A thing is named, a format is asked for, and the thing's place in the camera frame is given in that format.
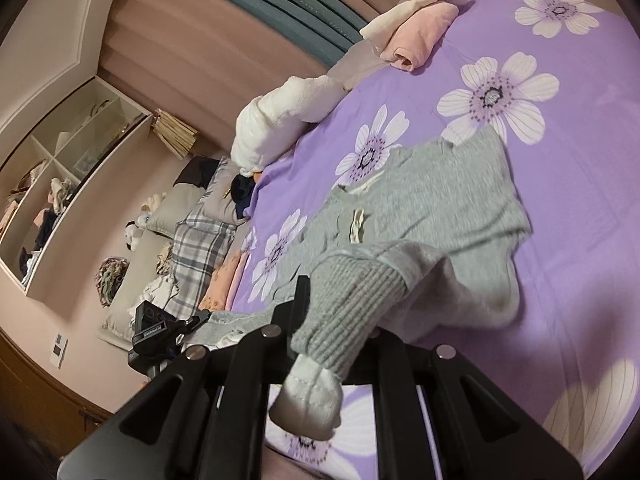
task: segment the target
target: purple bedsheet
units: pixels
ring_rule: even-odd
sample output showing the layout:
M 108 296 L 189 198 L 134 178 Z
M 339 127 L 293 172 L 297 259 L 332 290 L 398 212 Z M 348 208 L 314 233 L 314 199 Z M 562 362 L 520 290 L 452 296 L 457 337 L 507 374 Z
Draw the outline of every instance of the purple bedsheet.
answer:
M 460 142 L 488 121 L 533 228 L 514 256 L 520 312 L 504 330 L 440 328 L 423 344 L 456 346 L 593 472 L 639 403 L 639 74 L 623 18 L 581 0 L 470 0 L 427 65 L 370 76 L 264 171 L 233 310 L 264 308 L 278 254 L 336 182 L 366 178 L 395 144 Z M 269 441 L 337 479 L 375 478 L 368 390 L 344 409 L 328 443 L 273 426 Z

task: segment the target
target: wooden furniture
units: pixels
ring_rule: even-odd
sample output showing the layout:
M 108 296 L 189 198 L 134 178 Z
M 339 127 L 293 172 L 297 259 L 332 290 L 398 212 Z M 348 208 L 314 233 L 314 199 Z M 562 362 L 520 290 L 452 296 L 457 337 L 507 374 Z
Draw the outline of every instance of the wooden furniture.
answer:
M 111 415 L 47 374 L 3 330 L 0 408 L 57 458 L 69 453 Z

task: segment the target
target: gray sweater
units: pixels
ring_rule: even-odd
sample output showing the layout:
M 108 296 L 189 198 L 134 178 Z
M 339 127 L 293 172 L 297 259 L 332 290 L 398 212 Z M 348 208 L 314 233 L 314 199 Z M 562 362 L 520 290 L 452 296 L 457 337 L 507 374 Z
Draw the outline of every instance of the gray sweater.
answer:
M 495 130 L 487 126 L 459 146 L 438 137 L 393 149 L 373 179 L 364 190 L 338 187 L 330 193 L 280 258 L 271 305 L 292 299 L 297 275 L 310 274 L 324 253 L 350 245 L 354 213 L 363 210 L 363 244 L 403 239 L 450 258 L 476 308 L 444 313 L 437 323 L 497 327 L 511 322 L 519 303 L 511 253 L 530 227 Z M 433 328 L 429 323 L 399 326 L 392 318 L 391 328 L 405 340 Z

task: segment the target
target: wall switch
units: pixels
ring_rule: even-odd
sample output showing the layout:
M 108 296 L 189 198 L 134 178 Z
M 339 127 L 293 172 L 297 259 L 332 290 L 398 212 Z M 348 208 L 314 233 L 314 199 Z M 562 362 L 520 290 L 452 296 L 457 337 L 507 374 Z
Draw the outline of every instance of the wall switch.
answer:
M 58 370 L 62 367 L 62 359 L 65 358 L 66 345 L 69 343 L 69 339 L 62 334 L 56 336 L 56 340 L 53 342 L 53 350 L 49 357 L 49 362 L 54 365 Z

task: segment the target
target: plaid blanket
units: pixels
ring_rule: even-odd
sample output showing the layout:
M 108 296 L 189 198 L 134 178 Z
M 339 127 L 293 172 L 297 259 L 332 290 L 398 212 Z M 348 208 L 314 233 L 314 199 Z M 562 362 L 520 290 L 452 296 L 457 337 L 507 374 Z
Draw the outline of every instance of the plaid blanket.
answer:
M 233 225 L 213 220 L 202 211 L 215 179 L 214 175 L 196 207 L 175 228 L 172 266 L 180 291 L 165 310 L 177 319 L 193 315 L 234 238 Z

